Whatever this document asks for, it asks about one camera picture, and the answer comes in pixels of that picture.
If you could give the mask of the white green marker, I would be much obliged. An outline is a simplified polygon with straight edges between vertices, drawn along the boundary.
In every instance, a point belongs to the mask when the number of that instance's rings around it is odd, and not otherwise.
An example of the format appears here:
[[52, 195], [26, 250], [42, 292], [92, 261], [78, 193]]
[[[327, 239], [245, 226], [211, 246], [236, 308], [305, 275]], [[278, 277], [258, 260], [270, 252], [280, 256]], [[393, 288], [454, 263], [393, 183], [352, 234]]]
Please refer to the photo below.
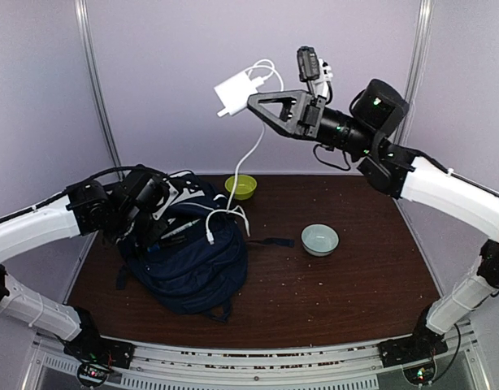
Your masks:
[[167, 239], [168, 237], [172, 237], [172, 236], [175, 236], [179, 233], [182, 233], [183, 231], [185, 231], [186, 229], [192, 227], [193, 225], [195, 225], [196, 223], [198, 223], [200, 221], [200, 219], [195, 219], [195, 220], [191, 220], [187, 223], [184, 223], [176, 228], [174, 228], [173, 230], [169, 231], [169, 232], [166, 232], [164, 233], [160, 239], [161, 240], [165, 240]]

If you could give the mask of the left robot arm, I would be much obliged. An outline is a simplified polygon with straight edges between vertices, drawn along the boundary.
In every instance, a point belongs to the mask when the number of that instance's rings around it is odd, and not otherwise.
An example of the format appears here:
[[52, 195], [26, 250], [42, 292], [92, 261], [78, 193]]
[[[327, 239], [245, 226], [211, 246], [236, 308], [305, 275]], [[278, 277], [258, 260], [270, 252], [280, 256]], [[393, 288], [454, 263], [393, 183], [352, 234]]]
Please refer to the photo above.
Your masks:
[[112, 167], [52, 197], [0, 218], [0, 314], [52, 333], [66, 353], [108, 368], [112, 352], [87, 310], [58, 303], [20, 283], [5, 261], [51, 242], [102, 232], [112, 242], [135, 226], [154, 243], [167, 228], [164, 211], [178, 196], [171, 177], [138, 164]]

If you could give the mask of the navy blue student backpack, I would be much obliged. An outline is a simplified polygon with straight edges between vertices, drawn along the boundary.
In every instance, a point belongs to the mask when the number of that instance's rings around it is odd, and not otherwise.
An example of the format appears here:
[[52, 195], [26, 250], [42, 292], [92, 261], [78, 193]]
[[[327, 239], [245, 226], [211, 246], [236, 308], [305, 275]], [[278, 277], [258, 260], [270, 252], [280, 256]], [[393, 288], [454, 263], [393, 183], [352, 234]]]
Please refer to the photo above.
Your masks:
[[124, 264], [116, 276], [115, 287], [123, 290], [128, 277], [137, 279], [157, 301], [176, 314], [202, 314], [225, 323], [232, 311], [231, 298], [244, 285], [248, 273], [247, 240], [234, 214], [214, 214], [210, 229], [215, 243], [206, 239], [205, 221], [211, 211], [224, 209], [228, 198], [212, 183], [191, 171], [178, 171], [171, 179], [192, 182], [188, 200], [170, 206], [164, 217], [164, 232], [191, 220], [198, 223], [176, 236], [185, 235], [181, 245], [148, 253], [129, 234], [117, 244]]

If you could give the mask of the white charger with cable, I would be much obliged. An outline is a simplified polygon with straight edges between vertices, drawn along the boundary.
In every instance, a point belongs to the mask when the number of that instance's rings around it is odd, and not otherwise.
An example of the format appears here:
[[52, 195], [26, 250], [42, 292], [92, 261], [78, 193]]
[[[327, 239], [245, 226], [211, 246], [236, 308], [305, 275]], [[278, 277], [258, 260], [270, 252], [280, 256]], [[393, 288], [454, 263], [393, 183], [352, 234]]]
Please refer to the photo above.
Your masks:
[[[265, 85], [266, 81], [273, 76], [279, 81], [280, 91], [284, 90], [284, 81], [281, 74], [276, 70], [276, 65], [269, 58], [261, 58], [253, 65], [247, 67], [236, 75], [231, 76], [222, 83], [214, 87], [219, 100], [223, 103], [223, 109], [217, 113], [222, 118], [225, 115], [234, 116], [247, 107], [247, 101], [250, 95], [256, 94], [258, 88]], [[242, 164], [254, 153], [260, 146], [266, 133], [266, 125], [262, 123], [262, 131], [254, 146], [239, 160], [234, 171], [234, 182], [232, 184], [228, 203], [224, 209], [211, 211], [205, 221], [206, 239], [210, 245], [215, 243], [214, 234], [210, 229], [210, 219], [213, 215], [223, 213], [226, 215], [240, 216], [245, 223], [247, 236], [250, 235], [250, 222], [243, 209], [239, 206], [231, 207], [232, 200], [236, 193], [236, 187], [239, 182], [240, 170]]]

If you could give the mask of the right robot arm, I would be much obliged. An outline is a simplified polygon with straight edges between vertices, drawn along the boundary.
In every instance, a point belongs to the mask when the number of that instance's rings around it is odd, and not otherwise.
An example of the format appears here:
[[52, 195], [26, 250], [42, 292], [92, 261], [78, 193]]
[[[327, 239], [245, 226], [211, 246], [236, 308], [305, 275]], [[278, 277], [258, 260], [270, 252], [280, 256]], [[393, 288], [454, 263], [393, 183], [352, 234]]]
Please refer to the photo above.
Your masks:
[[347, 115], [305, 90], [253, 93], [246, 106], [283, 137], [346, 152], [375, 190], [439, 210], [488, 238], [477, 269], [426, 307], [409, 336], [378, 345], [384, 367], [446, 352], [445, 334], [499, 292], [499, 192], [454, 173], [421, 150], [390, 141], [409, 104], [382, 80], [371, 80], [350, 103]]

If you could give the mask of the black blue highlighter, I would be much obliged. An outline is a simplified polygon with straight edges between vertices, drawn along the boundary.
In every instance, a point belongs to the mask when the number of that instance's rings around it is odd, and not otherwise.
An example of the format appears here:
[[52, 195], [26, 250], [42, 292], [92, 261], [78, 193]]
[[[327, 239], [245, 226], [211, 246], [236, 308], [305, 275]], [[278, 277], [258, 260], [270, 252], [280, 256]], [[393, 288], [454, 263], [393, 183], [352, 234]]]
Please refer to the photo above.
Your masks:
[[170, 236], [165, 239], [157, 241], [155, 244], [151, 245], [146, 249], [148, 253], [153, 253], [164, 248], [169, 248], [175, 245], [181, 245], [186, 242], [188, 239], [185, 235], [181, 236]]

